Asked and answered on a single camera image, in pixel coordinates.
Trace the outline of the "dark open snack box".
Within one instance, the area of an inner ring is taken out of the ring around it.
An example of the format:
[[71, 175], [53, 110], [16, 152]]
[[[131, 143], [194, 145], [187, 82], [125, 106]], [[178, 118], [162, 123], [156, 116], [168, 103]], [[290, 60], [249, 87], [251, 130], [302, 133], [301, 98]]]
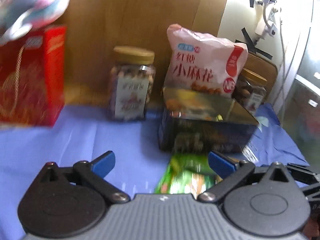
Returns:
[[231, 98], [180, 88], [163, 88], [158, 130], [163, 151], [240, 153], [259, 122]]

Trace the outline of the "pink twisted dough snack bag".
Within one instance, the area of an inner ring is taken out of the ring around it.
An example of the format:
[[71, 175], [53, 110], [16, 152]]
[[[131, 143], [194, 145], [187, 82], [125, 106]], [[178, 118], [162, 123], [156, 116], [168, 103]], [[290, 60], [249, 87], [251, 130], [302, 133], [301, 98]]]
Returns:
[[244, 43], [172, 24], [167, 29], [172, 57], [164, 85], [231, 98], [247, 61]]

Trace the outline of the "green cracker packet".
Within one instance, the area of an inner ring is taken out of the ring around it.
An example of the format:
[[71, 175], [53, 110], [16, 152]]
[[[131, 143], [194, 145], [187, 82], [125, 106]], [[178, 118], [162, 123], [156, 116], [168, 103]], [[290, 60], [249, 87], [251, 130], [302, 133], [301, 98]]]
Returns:
[[208, 164], [208, 155], [175, 153], [171, 156], [166, 171], [156, 186], [157, 194], [189, 194], [194, 198], [221, 182]]

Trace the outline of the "white power strip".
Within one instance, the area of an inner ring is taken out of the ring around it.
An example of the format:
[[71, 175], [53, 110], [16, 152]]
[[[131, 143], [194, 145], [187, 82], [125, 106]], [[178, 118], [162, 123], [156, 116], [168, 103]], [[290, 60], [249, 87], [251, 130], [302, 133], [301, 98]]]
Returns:
[[255, 29], [255, 34], [259, 39], [265, 39], [267, 35], [274, 37], [277, 33], [277, 24], [275, 14], [278, 9], [274, 5], [268, 5], [263, 8], [261, 19], [259, 20]]

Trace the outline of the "red gift box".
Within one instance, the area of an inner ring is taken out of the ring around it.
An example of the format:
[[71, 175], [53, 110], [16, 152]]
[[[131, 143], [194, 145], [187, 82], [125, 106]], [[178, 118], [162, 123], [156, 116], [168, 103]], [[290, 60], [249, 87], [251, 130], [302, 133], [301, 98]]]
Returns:
[[55, 124], [65, 105], [66, 30], [52, 25], [1, 46], [1, 122]]

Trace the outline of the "pink white plush toy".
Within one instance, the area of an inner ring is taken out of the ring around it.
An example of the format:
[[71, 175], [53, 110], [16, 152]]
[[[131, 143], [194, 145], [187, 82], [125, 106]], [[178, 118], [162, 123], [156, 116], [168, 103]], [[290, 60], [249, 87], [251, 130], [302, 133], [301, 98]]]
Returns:
[[56, 21], [70, 0], [1, 0], [1, 46]]

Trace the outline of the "blue patterned tablecloth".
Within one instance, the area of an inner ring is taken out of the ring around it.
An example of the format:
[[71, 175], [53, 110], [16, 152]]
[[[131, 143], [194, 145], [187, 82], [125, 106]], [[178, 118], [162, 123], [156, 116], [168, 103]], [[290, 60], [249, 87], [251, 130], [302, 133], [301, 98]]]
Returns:
[[22, 239], [17, 216], [20, 200], [46, 162], [70, 166], [108, 150], [116, 155], [106, 180], [124, 189], [135, 203], [147, 204], [169, 162], [159, 150], [160, 117], [149, 113], [141, 122], [108, 121], [96, 107], [65, 107], [53, 127], [1, 128], [1, 239]]

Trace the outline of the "left nut jar gold lid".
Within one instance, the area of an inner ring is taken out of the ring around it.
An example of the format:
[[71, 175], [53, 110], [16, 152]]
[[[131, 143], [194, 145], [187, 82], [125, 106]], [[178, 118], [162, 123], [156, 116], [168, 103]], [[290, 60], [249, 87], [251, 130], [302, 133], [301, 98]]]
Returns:
[[108, 113], [113, 120], [133, 121], [145, 119], [156, 69], [153, 51], [116, 46], [110, 71], [110, 98]]

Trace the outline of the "nut jar gold lid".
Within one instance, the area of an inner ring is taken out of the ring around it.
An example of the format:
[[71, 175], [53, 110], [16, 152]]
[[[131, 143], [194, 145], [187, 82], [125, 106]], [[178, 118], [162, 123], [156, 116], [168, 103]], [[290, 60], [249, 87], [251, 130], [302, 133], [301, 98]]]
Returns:
[[110, 71], [110, 98], [108, 113], [113, 120], [133, 121], [145, 119], [156, 69], [153, 51], [116, 46]]
[[267, 80], [259, 74], [244, 68], [237, 80], [233, 98], [249, 113], [255, 115], [267, 94]]

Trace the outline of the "brown wooden board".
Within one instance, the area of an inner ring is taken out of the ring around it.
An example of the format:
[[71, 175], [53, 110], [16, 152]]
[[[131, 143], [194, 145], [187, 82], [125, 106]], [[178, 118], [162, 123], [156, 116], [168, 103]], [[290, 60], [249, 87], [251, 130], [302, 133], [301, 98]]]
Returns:
[[267, 91], [266, 97], [268, 98], [278, 76], [276, 65], [269, 60], [263, 59], [259, 55], [249, 52], [244, 68], [255, 72], [267, 80], [265, 89]]

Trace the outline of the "right nut jar gold lid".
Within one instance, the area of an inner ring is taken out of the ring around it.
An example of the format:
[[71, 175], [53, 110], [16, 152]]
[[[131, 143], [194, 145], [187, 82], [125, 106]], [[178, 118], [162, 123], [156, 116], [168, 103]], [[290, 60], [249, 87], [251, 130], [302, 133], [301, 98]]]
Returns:
[[237, 80], [233, 98], [249, 113], [255, 115], [267, 94], [267, 80], [259, 74], [244, 68]]

